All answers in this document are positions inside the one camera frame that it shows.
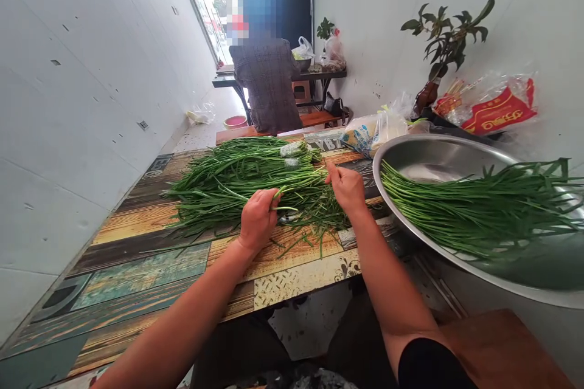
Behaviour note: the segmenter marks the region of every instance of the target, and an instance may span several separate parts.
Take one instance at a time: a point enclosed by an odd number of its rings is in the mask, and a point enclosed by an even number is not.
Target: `forearm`
[[[436,323],[368,210],[351,217],[367,291],[384,330],[394,334]]]
[[[127,349],[96,389],[176,388],[225,312],[256,253],[233,242],[225,253]]]

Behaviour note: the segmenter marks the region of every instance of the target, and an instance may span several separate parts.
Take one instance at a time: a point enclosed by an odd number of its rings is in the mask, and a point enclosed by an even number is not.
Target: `black sleeve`
[[[398,383],[400,389],[477,389],[448,348],[422,337],[404,348],[398,366]]]

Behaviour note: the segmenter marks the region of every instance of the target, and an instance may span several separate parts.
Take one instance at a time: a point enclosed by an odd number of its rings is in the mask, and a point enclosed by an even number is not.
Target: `metal bowl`
[[[584,309],[584,244],[581,234],[546,242],[548,244],[538,246],[540,251],[535,256],[530,254],[514,261],[480,261],[472,257],[465,260],[464,254],[457,256],[438,245],[400,213],[381,183],[382,161],[410,179],[439,183],[482,174],[483,167],[492,165],[498,171],[518,162],[517,159],[472,140],[414,134],[395,138],[383,145],[375,154],[373,173],[383,199],[401,226],[448,261],[518,295],[552,305]],[[584,217],[584,210],[581,208],[577,214]]]
[[[300,71],[306,71],[310,68],[310,64],[312,63],[312,57],[306,57],[301,60],[297,60],[298,65],[300,66]]]

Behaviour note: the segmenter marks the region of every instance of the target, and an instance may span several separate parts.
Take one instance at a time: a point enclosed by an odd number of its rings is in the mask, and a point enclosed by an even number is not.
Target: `black bag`
[[[342,111],[342,100],[341,98],[335,99],[327,91],[327,98],[324,101],[324,110],[331,113],[335,117],[342,117],[344,115]]]

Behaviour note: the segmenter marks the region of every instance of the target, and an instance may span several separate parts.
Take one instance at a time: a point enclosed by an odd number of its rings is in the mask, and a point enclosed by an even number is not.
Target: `wooden stool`
[[[301,86],[304,88],[304,98],[302,98],[302,99],[296,98],[296,93],[295,93],[294,89],[297,86]],[[312,102],[312,96],[310,95],[310,81],[292,82],[292,92],[294,93],[294,99],[296,100],[296,103],[310,103],[310,102]],[[312,106],[307,106],[307,108],[308,108],[308,113],[312,114]]]

